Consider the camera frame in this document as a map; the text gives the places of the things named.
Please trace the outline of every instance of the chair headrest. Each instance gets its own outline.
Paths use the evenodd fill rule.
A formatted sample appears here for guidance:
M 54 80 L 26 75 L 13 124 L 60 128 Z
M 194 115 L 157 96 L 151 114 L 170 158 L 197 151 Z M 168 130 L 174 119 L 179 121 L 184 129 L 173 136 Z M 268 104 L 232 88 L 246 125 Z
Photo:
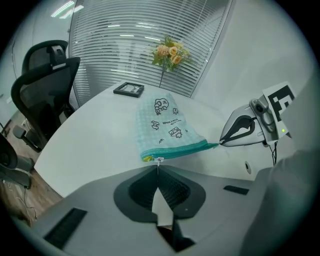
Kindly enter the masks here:
M 68 42 L 63 40 L 44 41 L 32 46 L 24 57 L 21 74 L 44 64 L 61 64 L 66 59 L 67 46 Z

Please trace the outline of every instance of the horizontal blind slat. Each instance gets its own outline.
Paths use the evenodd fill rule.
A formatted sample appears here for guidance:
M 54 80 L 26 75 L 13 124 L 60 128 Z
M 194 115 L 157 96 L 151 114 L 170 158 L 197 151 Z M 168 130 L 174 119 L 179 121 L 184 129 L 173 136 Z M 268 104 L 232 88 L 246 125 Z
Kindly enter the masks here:
M 69 55 L 81 58 L 74 79 L 79 105 L 121 80 L 158 87 L 162 67 L 152 65 L 152 50 L 164 35 L 181 42 L 195 63 L 165 72 L 161 88 L 190 97 L 219 38 L 230 1 L 78 0 L 84 8 L 72 17 Z

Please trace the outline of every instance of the office chair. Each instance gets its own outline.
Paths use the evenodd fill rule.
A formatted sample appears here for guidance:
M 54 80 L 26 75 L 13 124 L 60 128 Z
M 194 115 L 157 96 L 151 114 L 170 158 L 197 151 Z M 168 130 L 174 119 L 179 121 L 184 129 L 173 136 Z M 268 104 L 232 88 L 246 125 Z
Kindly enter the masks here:
M 28 174 L 16 170 L 21 169 L 30 172 L 34 168 L 34 161 L 31 158 L 17 155 L 14 148 L 0 134 L 0 179 L 30 188 L 31 179 Z
M 66 58 L 67 45 L 55 40 L 33 46 L 24 58 L 22 75 L 11 88 L 12 101 L 29 126 L 26 132 L 16 125 L 13 134 L 36 152 L 60 127 L 61 114 L 68 118 L 74 112 L 69 96 L 80 58 Z

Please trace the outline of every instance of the orange flower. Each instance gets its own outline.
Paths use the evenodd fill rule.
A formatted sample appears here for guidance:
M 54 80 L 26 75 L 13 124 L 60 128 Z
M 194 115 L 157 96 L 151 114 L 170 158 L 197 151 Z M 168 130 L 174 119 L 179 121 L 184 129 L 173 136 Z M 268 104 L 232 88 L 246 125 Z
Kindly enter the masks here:
M 170 47 L 170 49 L 169 49 L 169 53 L 170 53 L 170 55 L 171 55 L 171 56 L 175 56 L 175 55 L 177 55 L 177 52 L 178 52 L 177 47 L 175 47 L 175 46 Z
M 165 45 L 159 45 L 157 48 L 156 48 L 156 53 L 159 55 L 159 56 L 167 56 L 169 54 L 169 47 L 168 46 L 165 46 Z
M 171 56 L 171 61 L 173 64 L 179 64 L 179 62 L 181 61 L 182 57 L 181 56 Z

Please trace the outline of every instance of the black cable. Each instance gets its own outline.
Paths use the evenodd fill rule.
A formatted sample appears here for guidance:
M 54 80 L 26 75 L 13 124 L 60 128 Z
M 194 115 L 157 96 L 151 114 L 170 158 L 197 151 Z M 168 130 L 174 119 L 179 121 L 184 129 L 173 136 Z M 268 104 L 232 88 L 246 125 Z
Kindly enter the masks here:
M 275 165 L 277 163 L 277 145 L 278 145 L 278 141 L 276 141 L 274 143 L 274 149 L 272 150 L 271 146 L 269 146 L 270 150 L 271 150 L 271 153 L 272 153 L 272 162 L 273 162 L 273 165 Z
M 276 164 L 277 163 L 277 144 L 278 144 L 278 142 L 276 142 L 276 143 L 274 143 L 274 151 L 273 152 L 275 152 L 275 160 L 274 160 L 274 164 Z
M 272 151 L 271 146 L 269 146 L 270 150 L 271 150 L 271 156 L 272 156 L 272 163 L 273 165 L 275 165 L 275 156 L 274 156 L 274 152 Z
M 28 209 L 31 209 L 31 208 L 33 209 L 33 211 L 34 211 L 34 218 L 37 220 L 38 217 L 37 217 L 36 208 L 34 208 L 33 206 L 32 206 L 32 207 L 28 207 L 27 204 L 26 204 L 26 191 L 27 191 L 27 186 L 22 185 L 20 182 L 18 182 L 18 181 L 16 181 L 15 179 L 11 178 L 10 176 L 8 176 L 7 174 L 5 174 L 4 172 L 3 172 L 3 174 L 4 174 L 5 176 L 7 176 L 7 177 L 9 178 L 9 180 L 13 180 L 14 182 L 18 183 L 20 186 L 22 186 L 22 187 L 24 188 L 23 203 L 24 203 L 25 207 L 27 208 L 27 211 L 28 211 Z
M 31 207 L 28 207 L 28 206 L 27 206 L 27 203 L 26 203 L 26 191 L 27 191 L 27 189 L 26 189 L 26 187 L 24 187 L 24 194 L 23 194 L 23 202 L 24 202 L 24 205 L 25 205 L 25 207 L 26 207 L 27 209 L 33 209 L 33 211 L 34 211 L 34 218 L 37 219 L 36 208 L 34 208 L 33 206 L 31 206 Z

